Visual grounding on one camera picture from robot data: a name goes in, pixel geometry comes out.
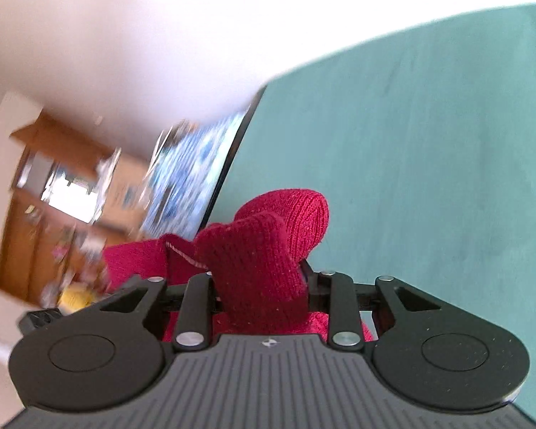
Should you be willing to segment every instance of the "red cloth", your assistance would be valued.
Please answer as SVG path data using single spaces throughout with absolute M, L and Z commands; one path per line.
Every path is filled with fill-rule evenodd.
M 134 274 L 169 285 L 211 271 L 226 312 L 213 318 L 217 334 L 320 334 L 328 315 L 307 310 L 298 263 L 326 232 L 327 201 L 313 190 L 268 192 L 243 205 L 229 224 L 212 224 L 194 242 L 175 235 L 109 247 L 104 257 L 116 288 Z M 170 340 L 176 314 L 164 340 Z M 363 324 L 365 340 L 373 337 Z

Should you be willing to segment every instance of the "white ceiling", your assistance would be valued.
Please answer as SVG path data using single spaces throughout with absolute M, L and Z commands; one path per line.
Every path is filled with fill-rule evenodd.
M 0 77 L 146 156 L 160 129 L 242 108 L 307 61 L 460 12 L 535 1 L 0 0 Z

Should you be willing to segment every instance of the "yellow object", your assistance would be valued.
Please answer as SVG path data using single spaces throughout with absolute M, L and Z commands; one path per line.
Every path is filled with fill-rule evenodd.
M 80 283 L 71 283 L 61 293 L 58 308 L 65 315 L 70 315 L 86 308 L 98 300 L 97 294 Z

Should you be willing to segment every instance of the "cardboard box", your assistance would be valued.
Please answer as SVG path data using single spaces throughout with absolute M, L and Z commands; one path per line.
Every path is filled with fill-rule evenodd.
M 127 233 L 139 230 L 145 210 L 137 203 L 148 168 L 147 163 L 121 154 L 107 189 L 105 204 L 98 219 L 100 223 L 123 229 Z

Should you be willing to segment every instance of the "green table surface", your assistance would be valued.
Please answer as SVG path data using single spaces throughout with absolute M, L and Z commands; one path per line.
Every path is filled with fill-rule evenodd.
M 214 206 L 330 205 L 315 269 L 390 274 L 514 332 L 536 418 L 536 5 L 372 40 L 269 83 Z

